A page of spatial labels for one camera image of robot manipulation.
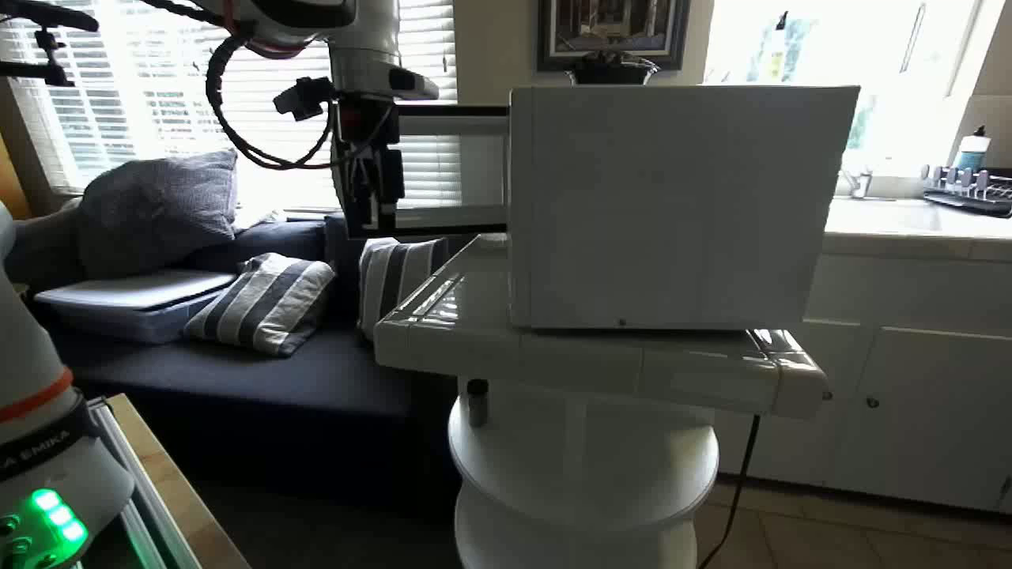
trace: pillow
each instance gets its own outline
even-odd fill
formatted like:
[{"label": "pillow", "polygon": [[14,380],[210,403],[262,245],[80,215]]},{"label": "pillow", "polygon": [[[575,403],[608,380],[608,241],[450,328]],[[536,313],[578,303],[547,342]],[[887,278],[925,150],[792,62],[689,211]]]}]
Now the pillow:
[{"label": "pillow", "polygon": [[85,186],[77,231],[92,282],[168,269],[234,236],[234,152],[126,162]]},{"label": "pillow", "polygon": [[357,328],[372,339],[375,322],[415,294],[450,259],[445,241],[370,241],[362,250]]},{"label": "pillow", "polygon": [[33,291],[85,282],[90,273],[77,255],[77,208],[20,223],[2,265],[9,282],[23,282]]},{"label": "pillow", "polygon": [[179,269],[204,269],[204,273],[240,273],[248,259],[278,254],[294,259],[326,259],[323,255],[323,223],[278,223],[278,225],[255,225],[236,231],[230,245],[200,250],[179,259]]},{"label": "pillow", "polygon": [[244,275],[187,322],[187,334],[294,353],[313,334],[331,278],[326,264],[254,255]]}]

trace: cylindrical stand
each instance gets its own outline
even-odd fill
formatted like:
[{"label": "cylindrical stand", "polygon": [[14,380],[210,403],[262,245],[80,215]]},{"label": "cylindrical stand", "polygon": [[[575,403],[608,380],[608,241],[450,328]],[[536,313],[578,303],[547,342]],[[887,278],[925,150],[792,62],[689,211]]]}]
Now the cylindrical stand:
[{"label": "cylindrical stand", "polygon": [[718,478],[713,412],[490,384],[450,416],[469,569],[692,569]]}]

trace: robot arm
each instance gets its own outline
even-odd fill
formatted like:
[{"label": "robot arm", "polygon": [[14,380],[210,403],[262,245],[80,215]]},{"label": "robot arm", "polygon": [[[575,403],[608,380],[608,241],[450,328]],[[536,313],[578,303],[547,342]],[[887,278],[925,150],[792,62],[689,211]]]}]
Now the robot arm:
[{"label": "robot arm", "polygon": [[[395,206],[405,197],[397,154],[397,105],[395,97],[441,97],[441,89],[397,66],[397,0],[141,0],[174,16],[229,28],[229,38],[210,62],[206,97],[226,136],[258,169],[328,169],[352,234],[397,234]],[[41,27],[39,48],[43,66],[7,64],[0,76],[41,76],[51,85],[70,85],[54,52],[60,48],[51,27],[77,27],[94,33],[85,14],[60,9],[41,0],[0,0],[0,14]],[[278,158],[240,136],[226,114],[222,82],[229,62],[250,48],[269,62],[291,62],[310,42],[328,45],[328,79],[302,79],[275,97],[278,114],[307,120],[328,114],[313,150],[302,158]],[[328,162],[313,162],[331,141]]]},{"label": "robot arm", "polygon": [[92,438],[51,334],[7,282],[14,236],[0,203],[0,565],[68,565],[120,517],[132,478]]}]

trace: cabinet door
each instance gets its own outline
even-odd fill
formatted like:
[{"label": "cabinet door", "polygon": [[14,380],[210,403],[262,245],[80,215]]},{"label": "cabinet door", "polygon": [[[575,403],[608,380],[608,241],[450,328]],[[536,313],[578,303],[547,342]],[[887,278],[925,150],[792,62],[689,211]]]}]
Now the cabinet door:
[{"label": "cabinet door", "polygon": [[[854,403],[854,372],[860,369],[860,327],[856,322],[805,322],[793,339],[811,350],[822,366],[833,385],[833,400],[818,407],[815,419],[762,419],[754,478],[788,482],[788,484],[822,484],[836,457],[842,412]],[[743,450],[749,439],[749,419],[733,419],[733,438],[724,435],[724,471],[733,457],[733,471],[741,471]]]},{"label": "cabinet door", "polygon": [[833,487],[995,510],[1012,471],[1012,339],[881,328]]}]

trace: gray cushion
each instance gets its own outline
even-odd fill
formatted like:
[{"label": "gray cushion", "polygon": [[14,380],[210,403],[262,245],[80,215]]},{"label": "gray cushion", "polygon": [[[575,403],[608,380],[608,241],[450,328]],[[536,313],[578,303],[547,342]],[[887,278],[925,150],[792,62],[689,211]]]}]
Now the gray cushion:
[{"label": "gray cushion", "polygon": [[174,342],[139,348],[77,334],[74,372],[151,392],[216,396],[286,407],[407,419],[411,372],[382,369],[352,327],[319,328],[294,358],[262,358],[226,344]]},{"label": "gray cushion", "polygon": [[126,278],[234,236],[234,152],[126,162],[80,206],[80,259],[92,282]]},{"label": "gray cushion", "polygon": [[20,223],[7,275],[27,289],[85,282],[85,265],[77,255],[77,208]]},{"label": "gray cushion", "polygon": [[210,301],[234,282],[230,273],[148,273],[120,282],[77,282],[34,294],[62,327],[146,344],[174,342]]}]

